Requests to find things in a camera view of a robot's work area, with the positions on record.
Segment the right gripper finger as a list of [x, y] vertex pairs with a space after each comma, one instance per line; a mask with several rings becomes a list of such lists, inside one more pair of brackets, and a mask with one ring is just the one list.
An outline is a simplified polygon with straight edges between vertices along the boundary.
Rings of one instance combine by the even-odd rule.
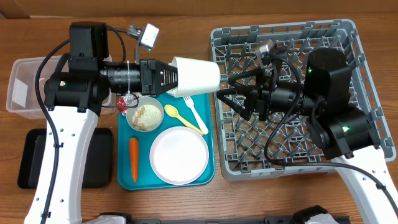
[[255, 77], [256, 78], [255, 86], [261, 87], [262, 84], [260, 82], [260, 79], [261, 79], [262, 75], [263, 75], [263, 69], [255, 68], [250, 71], [246, 71], [246, 72], [242, 72], [242, 73], [230, 76], [228, 78], [228, 84], [235, 88], [243, 88], [243, 87], [246, 87], [246, 85], [238, 83], [238, 80], [243, 79], [243, 78]]
[[[232, 99], [232, 96], [241, 95], [244, 97], [243, 105], [238, 104]], [[217, 99], [228, 105], [240, 117], [250, 120], [253, 113], [252, 88], [228, 88], [216, 92]]]

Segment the yellow plastic spoon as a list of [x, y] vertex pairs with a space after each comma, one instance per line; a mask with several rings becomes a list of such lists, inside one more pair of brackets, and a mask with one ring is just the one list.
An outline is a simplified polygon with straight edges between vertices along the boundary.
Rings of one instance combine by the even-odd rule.
[[176, 118], [178, 119], [182, 124], [184, 124], [186, 127], [196, 131], [197, 133], [199, 133], [201, 136], [203, 135], [203, 132], [198, 129], [196, 126], [194, 126], [192, 123], [190, 123], [189, 121], [187, 121], [185, 118], [183, 118], [182, 116], [180, 116], [178, 109], [176, 109], [176, 107], [172, 106], [172, 105], [165, 105], [164, 106], [164, 111], [167, 113], [167, 115], [169, 115], [172, 118]]

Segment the white paper cup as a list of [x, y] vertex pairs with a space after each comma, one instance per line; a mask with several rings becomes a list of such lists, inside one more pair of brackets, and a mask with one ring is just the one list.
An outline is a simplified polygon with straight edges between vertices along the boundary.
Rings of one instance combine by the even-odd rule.
[[221, 73], [215, 62], [174, 57], [172, 66], [178, 73], [178, 85], [172, 92], [176, 98], [211, 93], [219, 88]]

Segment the pink round plate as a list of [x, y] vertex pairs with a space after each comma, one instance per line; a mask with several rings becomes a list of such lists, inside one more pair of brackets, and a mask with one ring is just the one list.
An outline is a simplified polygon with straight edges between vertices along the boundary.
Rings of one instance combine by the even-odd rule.
[[150, 165], [155, 175], [171, 185], [189, 184], [204, 173], [209, 149], [196, 131], [176, 126], [162, 131], [150, 148]]

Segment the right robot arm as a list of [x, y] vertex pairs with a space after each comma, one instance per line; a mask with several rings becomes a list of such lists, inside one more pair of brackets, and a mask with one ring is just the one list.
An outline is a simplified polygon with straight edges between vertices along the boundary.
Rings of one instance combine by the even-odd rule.
[[[282, 113], [307, 117], [310, 137], [323, 151], [323, 167], [343, 179], [365, 223], [397, 222], [397, 189], [386, 166], [380, 137], [369, 116], [349, 102], [351, 68], [336, 49], [320, 48], [308, 55], [305, 78], [294, 71], [293, 83], [279, 79], [289, 64], [282, 47], [258, 50], [262, 67], [229, 77], [229, 88], [217, 98], [243, 119], [257, 113], [266, 120]], [[266, 66], [273, 71], [266, 73]]]

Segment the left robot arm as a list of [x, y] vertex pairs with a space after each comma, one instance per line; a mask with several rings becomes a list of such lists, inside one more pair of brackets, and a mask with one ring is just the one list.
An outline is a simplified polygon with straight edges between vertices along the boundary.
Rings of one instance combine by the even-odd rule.
[[108, 60], [104, 22], [74, 22], [61, 56], [35, 94], [47, 120], [44, 156], [26, 223], [81, 223], [81, 190], [88, 148], [111, 94], [161, 95], [178, 85], [175, 67], [156, 59]]

